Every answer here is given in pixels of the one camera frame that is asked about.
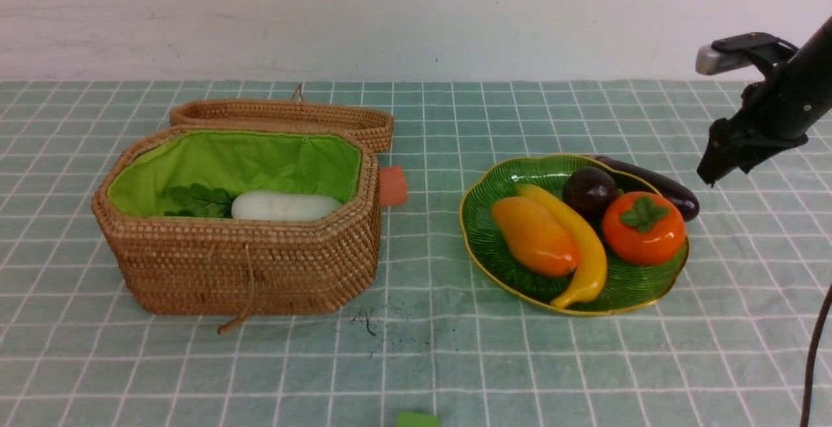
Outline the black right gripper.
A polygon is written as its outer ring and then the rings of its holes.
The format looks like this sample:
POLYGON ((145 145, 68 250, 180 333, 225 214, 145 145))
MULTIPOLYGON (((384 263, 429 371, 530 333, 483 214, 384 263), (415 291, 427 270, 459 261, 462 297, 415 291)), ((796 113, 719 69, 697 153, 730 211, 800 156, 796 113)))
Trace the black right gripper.
POLYGON ((749 174, 773 155, 808 143, 805 133, 797 135, 793 128, 781 127, 781 121, 790 121, 794 109, 790 92, 783 92, 785 87, 772 81, 749 84, 736 115, 711 125, 709 145, 696 167, 704 184, 715 187, 737 169, 737 161, 738 168, 749 174))

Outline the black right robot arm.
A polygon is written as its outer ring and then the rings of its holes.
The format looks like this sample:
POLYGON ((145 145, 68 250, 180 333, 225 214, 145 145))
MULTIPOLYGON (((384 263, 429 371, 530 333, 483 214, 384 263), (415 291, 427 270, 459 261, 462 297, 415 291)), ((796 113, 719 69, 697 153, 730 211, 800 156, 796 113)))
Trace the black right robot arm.
POLYGON ((715 185, 733 170, 746 174, 808 142, 809 128, 831 107, 831 22, 803 47, 762 31, 717 39, 699 48, 695 70, 718 75, 747 66, 762 74, 747 84, 730 118, 713 122, 697 174, 715 185))

